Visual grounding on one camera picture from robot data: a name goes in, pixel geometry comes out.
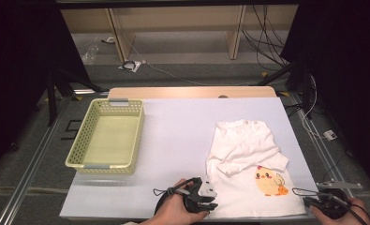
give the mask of person's arm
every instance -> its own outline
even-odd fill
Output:
[[[370,217],[365,211],[365,204],[363,201],[355,198],[348,199],[351,205],[351,210],[354,211],[360,218],[367,224],[370,225]],[[347,212],[344,216],[338,219],[331,219],[325,216],[319,209],[314,206],[310,207],[311,212],[314,214],[316,219],[321,222],[322,225],[359,225],[361,222],[356,219],[352,214]]]
[[[183,183],[185,180],[182,179],[175,186]],[[189,213],[185,210],[183,197],[179,194],[173,194],[169,196],[161,207],[158,209],[157,213],[150,219],[142,222],[142,225],[188,225],[198,221],[202,221],[209,212],[203,211],[197,214]]]

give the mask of black cable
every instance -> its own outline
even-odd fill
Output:
[[[345,156],[345,154],[346,154],[346,152],[344,152],[343,154],[342,154],[342,156],[335,162],[335,164],[326,172],[326,173],[324,173],[324,175],[322,176],[322,181],[321,181],[321,183],[323,183],[323,182],[325,182],[325,176],[333,169],[333,168],[335,168],[337,165],[339,165],[339,162],[340,162],[340,160],[342,160],[342,158]]]
[[[355,206],[355,207],[358,207],[360,208],[361,210],[363,210],[363,212],[369,217],[369,220],[370,220],[370,215],[368,212],[366,212],[366,210],[364,208],[362,208],[361,206],[359,206],[358,204],[351,204],[351,206]]]
[[[332,200],[345,207],[346,210],[348,210],[348,212],[350,212],[351,215],[353,215],[357,220],[359,220],[359,222],[361,222],[362,225],[368,225],[358,214],[356,214],[350,207],[348,207],[346,203],[339,199],[336,199],[335,197],[333,197]]]
[[[184,182],[180,183],[179,185],[177,185],[175,187],[168,187],[166,190],[160,190],[160,189],[154,188],[153,189],[153,192],[154,192],[154,194],[156,196],[159,196],[159,195],[161,195],[163,193],[167,193],[170,196],[170,195],[172,195],[175,192],[175,190],[179,189],[183,185],[187,185],[188,183],[190,183],[192,181],[194,181],[194,178],[185,180]]]
[[[295,190],[308,191],[308,192],[311,192],[313,194],[299,194],[299,193],[295,192]],[[341,199],[335,197],[332,194],[318,192],[318,191],[314,191],[314,190],[302,189],[302,188],[297,188],[297,187],[293,187],[292,188],[292,192],[293,192],[293,194],[295,194],[297,196],[303,196],[303,197],[309,197],[309,196],[328,196],[330,200],[334,200],[335,202],[337,202],[341,206],[343,206],[346,210],[348,210],[348,212],[350,212],[351,215],[353,215],[357,220],[359,220],[359,222],[361,222],[362,225],[368,225],[358,214],[356,214],[350,207],[348,207],[348,204],[346,202],[343,202]],[[370,216],[366,212],[365,209],[363,209],[362,207],[360,207],[357,204],[352,204],[351,206],[356,206],[356,207],[361,208],[364,211],[364,213],[369,217],[369,220],[370,220]]]
[[[257,52],[257,59],[258,59],[258,63],[260,64],[260,66],[261,66],[261,67],[266,68],[266,67],[264,67],[264,66],[260,63],[259,58],[258,58],[258,53],[262,54],[263,56],[265,56],[266,58],[268,58],[268,59],[270,59],[271,61],[275,62],[276,64],[280,64],[278,61],[274,60],[270,55],[268,55],[267,53],[265,53],[264,51],[262,51],[262,50],[259,48],[259,46],[255,45],[255,44],[252,42],[252,40],[250,40],[250,39],[249,39],[249,37],[248,37],[248,36],[250,36],[250,35],[249,35],[249,34],[247,34],[247,32],[246,32],[246,31],[243,31],[243,33],[244,33],[245,38],[246,38],[246,40],[248,41],[249,45],[250,45],[253,49],[255,49],[255,51]]]
[[[253,9],[254,9],[255,15],[256,15],[256,16],[257,16],[257,18],[258,18],[258,22],[259,22],[259,25],[260,25],[260,27],[261,27],[261,31],[262,31],[262,32],[260,33],[260,38],[259,38],[259,43],[258,43],[258,49],[259,49],[259,44],[260,44],[260,42],[261,42],[261,38],[263,37],[263,34],[265,35],[267,42],[270,42],[271,44],[273,44],[273,42],[270,40],[270,38],[269,38],[269,36],[267,35],[267,32],[266,32],[266,27],[267,27],[267,26],[266,26],[266,21],[267,21],[267,5],[264,5],[264,6],[263,6],[263,18],[264,18],[263,23],[261,22],[260,17],[259,17],[259,15],[258,15],[258,13],[257,13],[257,11],[256,11],[256,9],[255,9],[255,5],[254,5],[254,6],[252,6],[252,7],[253,7]],[[270,50],[270,53],[271,53],[272,57],[274,58],[274,60],[273,60],[273,61],[275,61],[278,65],[280,65],[281,67],[283,67],[283,66],[285,65],[285,64],[284,64],[283,59],[280,57],[280,59],[281,59],[281,61],[283,62],[283,64],[279,63],[279,62],[275,59],[274,54],[273,54],[272,50],[270,49],[270,43],[268,44],[268,47],[269,47],[269,50]],[[273,46],[273,49],[274,49],[275,53],[276,53],[277,55],[279,55],[279,54],[278,54],[278,52],[277,52],[277,50],[275,49],[275,47],[274,47],[274,46]]]
[[[251,35],[249,35],[247,31],[244,31],[244,30],[243,30],[243,33],[244,33],[244,34],[246,33],[246,35],[247,35],[249,38],[251,38],[252,40],[254,40],[254,41],[258,41],[257,39],[255,39],[254,37],[252,37]],[[266,45],[271,44],[271,45],[274,45],[275,47],[277,47],[277,48],[281,48],[281,49],[282,49],[282,48],[284,48],[284,46],[277,45],[277,44],[273,44],[273,43],[268,43],[268,42],[265,42],[265,41],[261,41],[260,43],[261,43],[261,44],[266,44]]]

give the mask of electrical cord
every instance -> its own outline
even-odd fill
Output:
[[[350,212],[351,215],[353,215],[357,220],[359,220],[359,222],[361,222],[362,225],[368,225],[358,214],[356,214],[350,207],[348,207],[348,205],[345,202],[338,199],[336,196],[333,196],[332,200],[334,200],[335,202],[337,202],[338,204],[340,204],[344,208],[346,208],[346,210],[348,210],[348,212]]]
[[[310,110],[308,112],[306,112],[302,118],[302,125],[303,125],[303,128],[309,132],[310,134],[312,134],[313,136],[316,136],[316,137],[319,137],[321,139],[326,139],[326,137],[323,137],[323,136],[320,136],[317,133],[313,132],[312,130],[308,129],[305,125],[304,125],[304,120],[305,118],[307,117],[308,114],[310,114],[310,112],[312,112],[313,108],[315,107],[316,105],[316,102],[317,102],[317,85],[316,85],[316,80],[314,79],[313,75],[310,74],[310,77],[311,77],[311,80],[313,81],[313,87],[314,87],[314,90],[315,90],[315,98],[314,98],[314,102],[313,102],[313,105],[311,106]]]
[[[165,194],[165,193],[167,193],[170,196],[170,195],[174,194],[175,190],[179,189],[181,186],[187,185],[188,183],[193,182],[193,181],[194,181],[194,178],[191,178],[191,179],[185,180],[184,182],[180,183],[179,185],[177,185],[175,187],[168,187],[166,190],[160,190],[160,189],[154,188],[153,192],[156,196],[159,196],[159,195]]]
[[[124,37],[124,40],[131,46],[131,49],[134,50],[134,52],[138,56],[143,58],[143,56],[135,49],[135,47],[132,45],[132,43],[130,41],[128,41],[125,37]],[[162,69],[159,69],[159,68],[156,68],[156,67],[152,66],[150,63],[147,62],[147,60],[143,60],[143,63],[146,64],[147,66],[149,66],[150,68],[154,69],[155,71],[165,73],[165,74],[171,76],[172,78],[177,79],[177,80],[182,81],[182,82],[193,83],[193,84],[200,85],[200,86],[222,86],[222,84],[210,84],[210,83],[207,84],[207,83],[194,82],[194,81],[190,81],[190,80],[187,80],[187,79],[183,79],[183,78],[177,77],[177,76],[169,73],[168,71],[165,71],[165,70],[162,70]],[[240,82],[240,83],[232,84],[232,86],[255,85],[255,84],[256,83],[251,83],[251,82]]]
[[[260,33],[260,37],[259,37],[258,48],[259,48],[259,45],[260,45],[261,39],[262,39],[263,34],[264,34],[264,36],[266,37],[266,41],[269,43],[269,44],[268,44],[268,48],[269,48],[269,51],[270,51],[270,53],[271,53],[271,55],[272,55],[272,57],[273,57],[273,59],[274,59],[274,62],[276,62],[276,63],[277,63],[278,65],[280,65],[281,67],[283,67],[286,63],[284,63],[284,60],[279,56],[278,51],[276,50],[275,46],[273,45],[273,42],[271,41],[271,39],[269,38],[269,36],[268,36],[268,34],[267,34],[267,25],[266,25],[266,21],[268,21],[268,18],[267,18],[267,12],[268,12],[267,8],[268,8],[268,6],[267,6],[267,5],[264,5],[264,6],[263,6],[263,23],[261,22],[261,19],[260,19],[259,15],[258,15],[258,13],[257,13],[257,11],[256,11],[256,9],[255,9],[255,5],[253,5],[252,7],[253,7],[253,9],[254,9],[255,15],[257,16],[257,18],[258,18],[258,22],[259,22],[259,25],[260,25],[260,27],[261,27],[261,33]],[[282,61],[282,63],[279,63],[279,62],[275,59],[275,56],[274,56],[274,54],[273,54],[273,52],[272,52],[272,50],[271,50],[271,46],[273,47],[275,54],[276,54],[276,55],[278,55],[278,56],[280,57],[280,60]]]
[[[307,192],[310,192],[312,194],[300,194],[297,191],[307,191]],[[348,207],[348,204],[346,202],[343,202],[341,199],[332,195],[331,193],[323,193],[323,192],[318,192],[318,191],[313,191],[313,190],[308,190],[308,189],[302,189],[302,188],[297,188],[297,187],[294,187],[292,189],[292,192],[293,192],[293,194],[295,194],[297,196],[302,196],[302,197],[327,196],[330,200],[333,200],[336,203],[343,206],[348,212],[350,212],[351,215],[353,215],[359,222],[361,222],[362,225],[368,225],[358,214],[356,214],[350,207]],[[366,212],[365,209],[363,209],[362,207],[360,207],[357,204],[351,204],[350,206],[356,206],[356,207],[361,208],[364,211],[364,213],[369,217],[369,220],[370,220],[370,215]]]
[[[342,156],[334,163],[334,165],[326,172],[324,173],[324,175],[322,176],[322,181],[321,183],[325,182],[325,177],[327,176],[327,174],[333,169],[335,168],[337,165],[339,165],[339,162],[342,160],[342,158],[346,155],[346,152],[344,152],[342,154]]]

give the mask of white t-shirt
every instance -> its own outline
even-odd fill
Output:
[[[259,218],[305,214],[266,123],[220,122],[215,129],[207,173],[218,206],[210,218]]]

